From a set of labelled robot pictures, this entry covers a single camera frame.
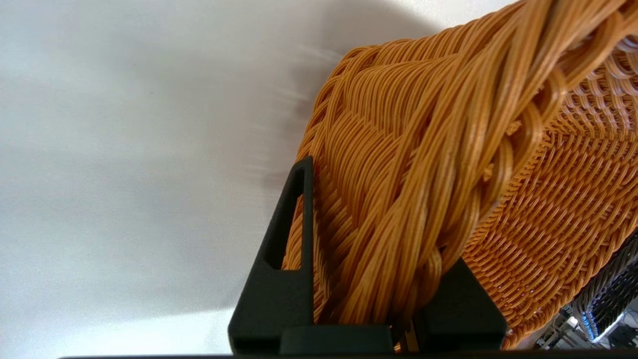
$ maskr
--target black surface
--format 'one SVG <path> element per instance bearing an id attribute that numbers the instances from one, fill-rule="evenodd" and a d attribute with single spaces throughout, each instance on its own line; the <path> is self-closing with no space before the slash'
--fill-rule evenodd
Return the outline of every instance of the black surface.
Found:
<path id="1" fill-rule="evenodd" d="M 420 352 L 499 350 L 507 322 L 460 259 L 412 319 Z"/>
<path id="2" fill-rule="evenodd" d="M 291 355 L 287 356 L 289 359 L 353 359 L 354 355 L 317 355 L 317 356 L 302 356 Z M 637 350 L 587 350 L 587 351 L 565 351 L 565 350 L 536 350 L 536 351 L 484 351 L 479 353 L 431 353 L 426 355 L 405 355 L 408 358 L 423 358 L 423 359 L 629 359 L 638 358 Z M 267 355 L 235 355 L 235 356 L 223 356 L 223 355 L 166 355 L 166 356 L 74 356 L 67 357 L 66 359 L 257 359 L 257 358 L 280 358 L 277 356 Z M 367 359 L 396 359 L 394 354 L 389 355 L 366 355 L 362 358 Z"/>
<path id="3" fill-rule="evenodd" d="M 304 196 L 301 269 L 281 270 L 297 198 Z M 313 160 L 296 163 L 228 325 L 236 354 L 276 354 L 285 328 L 313 324 Z"/>
<path id="4" fill-rule="evenodd" d="M 281 355 L 393 354 L 386 325 L 315 325 L 289 328 L 281 337 Z"/>
<path id="5" fill-rule="evenodd" d="M 635 348 L 634 339 L 637 335 L 638 329 L 627 325 L 619 325 L 609 334 L 609 345 L 612 348 Z"/>

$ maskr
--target white wall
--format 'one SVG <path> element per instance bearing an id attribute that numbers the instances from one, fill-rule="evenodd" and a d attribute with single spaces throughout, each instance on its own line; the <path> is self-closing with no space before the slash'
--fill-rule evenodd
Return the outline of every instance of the white wall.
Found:
<path id="1" fill-rule="evenodd" d="M 348 49 L 508 0 L 0 0 L 0 357 L 224 353 Z"/>

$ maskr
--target black holder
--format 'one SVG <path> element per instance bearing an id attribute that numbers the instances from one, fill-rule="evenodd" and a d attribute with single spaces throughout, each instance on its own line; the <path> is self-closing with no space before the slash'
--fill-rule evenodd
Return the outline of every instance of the black holder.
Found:
<path id="1" fill-rule="evenodd" d="M 282 271 L 297 198 L 304 196 L 301 269 Z M 462 260 L 413 318 L 420 352 L 499 350 L 507 324 Z M 294 165 L 228 326 L 235 354 L 390 354 L 385 325 L 313 325 L 313 163 Z M 414 351 L 404 340 L 404 349 Z"/>

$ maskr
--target black bracket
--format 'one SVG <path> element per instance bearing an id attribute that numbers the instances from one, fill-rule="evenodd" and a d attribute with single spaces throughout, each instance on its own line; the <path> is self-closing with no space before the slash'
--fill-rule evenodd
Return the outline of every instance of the black bracket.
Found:
<path id="1" fill-rule="evenodd" d="M 304 196 L 301 269 L 281 270 L 297 198 Z M 234 353 L 276 354 L 284 330 L 313 324 L 313 159 L 290 171 L 228 325 Z"/>
<path id="2" fill-rule="evenodd" d="M 281 270 L 297 198 L 304 196 L 301 269 Z M 499 350 L 507 324 L 463 260 L 412 321 L 420 353 Z M 391 354 L 389 326 L 313 325 L 313 161 L 296 163 L 228 326 L 235 354 Z M 404 351 L 414 351 L 403 345 Z"/>

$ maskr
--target orange wicker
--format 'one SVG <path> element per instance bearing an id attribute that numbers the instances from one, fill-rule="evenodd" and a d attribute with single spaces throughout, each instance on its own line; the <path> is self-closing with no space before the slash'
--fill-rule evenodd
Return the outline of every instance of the orange wicker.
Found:
<path id="1" fill-rule="evenodd" d="M 638 3 L 543 0 L 350 51 L 298 153 L 315 159 L 316 320 L 403 325 L 463 255 L 505 348 L 545 324 L 637 224 L 634 34 Z"/>

